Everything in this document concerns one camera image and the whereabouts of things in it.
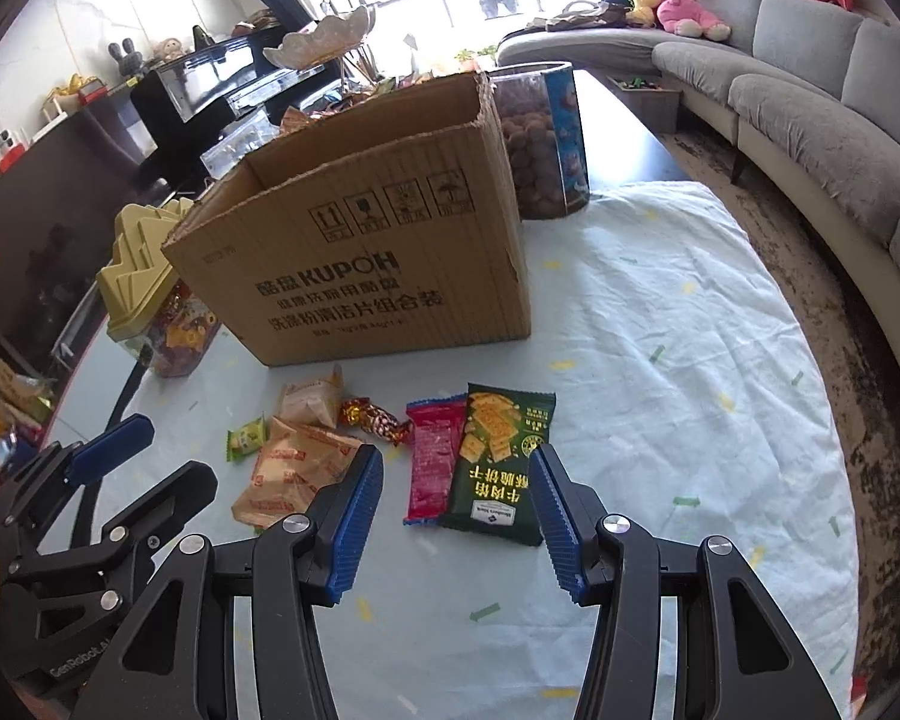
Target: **yellow stuffed toy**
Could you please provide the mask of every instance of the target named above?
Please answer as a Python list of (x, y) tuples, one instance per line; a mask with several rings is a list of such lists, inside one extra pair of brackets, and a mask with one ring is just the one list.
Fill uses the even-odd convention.
[(642, 26), (653, 29), (656, 26), (655, 10), (660, 0), (632, 0), (634, 8), (626, 14), (626, 23), (630, 26)]

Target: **floor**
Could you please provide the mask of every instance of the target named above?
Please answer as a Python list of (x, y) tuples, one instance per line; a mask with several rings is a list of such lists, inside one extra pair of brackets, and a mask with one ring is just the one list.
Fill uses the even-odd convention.
[(854, 673), (869, 698), (900, 674), (900, 370), (860, 293), (799, 212), (756, 167), (730, 184), (733, 149), (692, 114), (660, 140), (714, 191), (786, 296), (823, 372), (847, 460), (860, 555)]

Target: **small green snack package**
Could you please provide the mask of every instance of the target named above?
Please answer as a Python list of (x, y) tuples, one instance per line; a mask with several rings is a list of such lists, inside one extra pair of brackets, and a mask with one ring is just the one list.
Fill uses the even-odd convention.
[(471, 384), (463, 440), (439, 524), (530, 546), (543, 542), (530, 501), (530, 452), (550, 437), (557, 396)]
[(264, 415), (248, 422), (240, 430), (226, 432), (226, 461), (240, 460), (250, 452), (258, 451), (266, 443), (266, 420)]

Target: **yellow plastic lid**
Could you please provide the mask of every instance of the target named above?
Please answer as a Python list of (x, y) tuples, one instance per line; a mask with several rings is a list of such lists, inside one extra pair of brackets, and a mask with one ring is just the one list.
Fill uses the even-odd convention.
[(176, 273), (160, 250), (192, 201), (171, 200), (163, 208), (127, 205), (114, 220), (113, 263), (97, 274), (110, 314), (106, 332), (114, 341), (140, 335), (176, 284)]

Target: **candy wrapper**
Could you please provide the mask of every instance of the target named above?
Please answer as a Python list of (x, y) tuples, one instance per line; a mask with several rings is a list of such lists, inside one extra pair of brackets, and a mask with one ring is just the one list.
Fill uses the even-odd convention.
[(240, 430), (226, 432), (226, 461), (232, 463), (256, 452), (266, 443), (266, 420), (260, 415), (248, 422)]
[(343, 371), (339, 365), (334, 365), (328, 378), (284, 386), (274, 416), (282, 422), (335, 428), (341, 401)]
[(343, 401), (340, 418), (344, 424), (359, 426), (365, 433), (386, 439), (394, 446), (409, 443), (413, 437), (413, 423), (401, 422), (387, 410), (370, 403), (367, 397), (356, 397)]
[(326, 428), (272, 419), (250, 484), (231, 507), (233, 518), (269, 528), (287, 514), (306, 512), (320, 488), (343, 479), (361, 444)]
[(549, 440), (555, 408), (554, 394), (470, 385), (463, 440), (440, 525), (530, 546), (543, 541), (528, 467), (530, 452)]
[(407, 404), (413, 423), (410, 504), (404, 525), (436, 525), (446, 511), (466, 421), (466, 395)]

